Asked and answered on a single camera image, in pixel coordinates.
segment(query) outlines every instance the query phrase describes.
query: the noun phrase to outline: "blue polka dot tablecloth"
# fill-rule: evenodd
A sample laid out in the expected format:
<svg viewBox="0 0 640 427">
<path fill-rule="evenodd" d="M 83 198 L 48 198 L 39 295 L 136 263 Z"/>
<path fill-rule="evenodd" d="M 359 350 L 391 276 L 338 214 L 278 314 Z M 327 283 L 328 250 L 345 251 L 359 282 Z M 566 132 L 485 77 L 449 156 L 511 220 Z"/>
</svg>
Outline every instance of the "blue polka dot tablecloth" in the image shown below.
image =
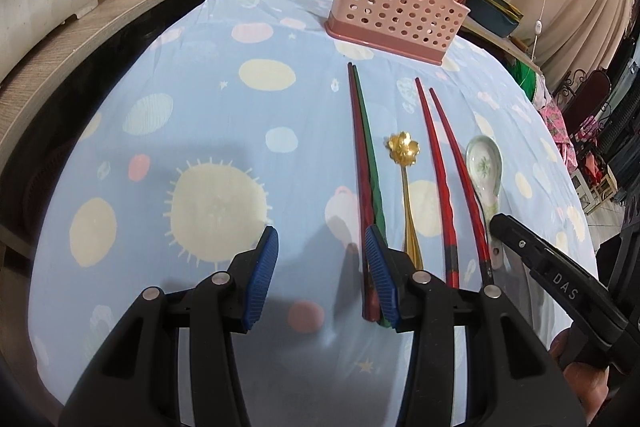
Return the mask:
<svg viewBox="0 0 640 427">
<path fill-rule="evenodd" d="M 234 337 L 252 425 L 396 424 L 412 336 L 361 318 L 349 61 L 360 73 L 391 247 L 402 248 L 404 210 L 385 137 L 408 131 L 422 149 L 408 170 L 420 249 L 425 268 L 443 276 L 419 76 L 436 90 L 463 150 L 479 134 L 500 146 L 501 211 L 595 273 L 571 179 L 509 73 L 460 37 L 442 67 L 334 40 L 323 26 L 331 2 L 207 0 L 149 46 L 92 118 L 50 202 L 31 283 L 38 371 L 61 402 L 145 287 L 190 288 L 272 224 L 280 256 L 262 318 Z M 461 284 L 478 290 L 462 184 L 440 122 L 436 129 Z M 569 325 L 515 254 L 506 252 L 496 278 L 547 345 Z M 455 423 L 464 419 L 463 345 L 458 330 Z"/>
</svg>

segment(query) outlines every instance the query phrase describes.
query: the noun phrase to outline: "pink dot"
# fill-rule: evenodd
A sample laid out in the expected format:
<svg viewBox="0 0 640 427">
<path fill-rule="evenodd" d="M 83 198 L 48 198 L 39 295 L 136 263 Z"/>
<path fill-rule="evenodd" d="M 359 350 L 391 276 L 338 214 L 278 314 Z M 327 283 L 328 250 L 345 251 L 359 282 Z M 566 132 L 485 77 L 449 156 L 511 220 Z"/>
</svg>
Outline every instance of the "pink dot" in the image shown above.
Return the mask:
<svg viewBox="0 0 640 427">
<path fill-rule="evenodd" d="M 129 179 L 132 182 L 142 181 L 149 172 L 151 158 L 146 154 L 136 154 L 129 162 Z"/>
<path fill-rule="evenodd" d="M 287 322 L 298 333 L 315 333 L 324 323 L 324 310 L 315 302 L 297 301 L 289 308 Z"/>
</svg>

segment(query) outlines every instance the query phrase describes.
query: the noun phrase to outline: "pink floral cloth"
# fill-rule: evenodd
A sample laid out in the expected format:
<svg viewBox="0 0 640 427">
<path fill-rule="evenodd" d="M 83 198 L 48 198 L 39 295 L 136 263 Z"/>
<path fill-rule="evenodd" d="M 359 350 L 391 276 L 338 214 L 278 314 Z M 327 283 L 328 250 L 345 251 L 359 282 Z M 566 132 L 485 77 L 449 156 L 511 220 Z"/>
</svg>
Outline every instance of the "pink floral cloth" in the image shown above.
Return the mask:
<svg viewBox="0 0 640 427">
<path fill-rule="evenodd" d="M 548 102 L 545 107 L 538 110 L 542 120 L 545 122 L 546 128 L 548 128 L 551 136 L 556 143 L 556 147 L 560 151 L 562 161 L 569 171 L 569 174 L 578 168 L 578 160 L 575 158 L 574 144 L 571 143 L 571 139 L 566 131 L 564 125 L 564 119 L 562 118 L 562 112 L 556 105 L 556 102 Z"/>
</svg>

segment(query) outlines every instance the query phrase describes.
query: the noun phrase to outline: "perforated plastic basket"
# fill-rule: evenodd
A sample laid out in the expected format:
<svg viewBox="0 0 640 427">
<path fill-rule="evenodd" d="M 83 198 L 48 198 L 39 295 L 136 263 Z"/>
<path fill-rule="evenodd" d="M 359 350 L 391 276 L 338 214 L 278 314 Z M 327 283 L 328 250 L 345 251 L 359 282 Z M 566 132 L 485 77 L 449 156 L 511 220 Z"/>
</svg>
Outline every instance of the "perforated plastic basket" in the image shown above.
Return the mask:
<svg viewBox="0 0 640 427">
<path fill-rule="evenodd" d="M 439 66 L 468 13 L 455 0 L 334 0 L 326 30 Z"/>
</svg>

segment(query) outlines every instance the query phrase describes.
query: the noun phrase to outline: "human hand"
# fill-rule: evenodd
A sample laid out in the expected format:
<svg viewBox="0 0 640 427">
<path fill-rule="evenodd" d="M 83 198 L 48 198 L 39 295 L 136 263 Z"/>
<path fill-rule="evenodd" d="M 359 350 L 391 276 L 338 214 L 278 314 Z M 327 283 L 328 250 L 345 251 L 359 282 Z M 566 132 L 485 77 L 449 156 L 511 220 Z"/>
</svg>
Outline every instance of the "human hand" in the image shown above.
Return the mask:
<svg viewBox="0 0 640 427">
<path fill-rule="evenodd" d="M 549 353 L 556 363 L 558 363 L 560 355 L 562 355 L 566 347 L 568 337 L 569 330 L 567 329 L 561 331 L 551 343 Z M 586 363 L 573 362 L 565 368 L 562 374 L 571 389 L 577 394 L 578 399 L 580 399 L 584 414 L 587 417 L 587 424 L 591 423 L 609 393 L 609 387 L 607 386 L 609 367 L 603 370 L 591 367 Z"/>
</svg>

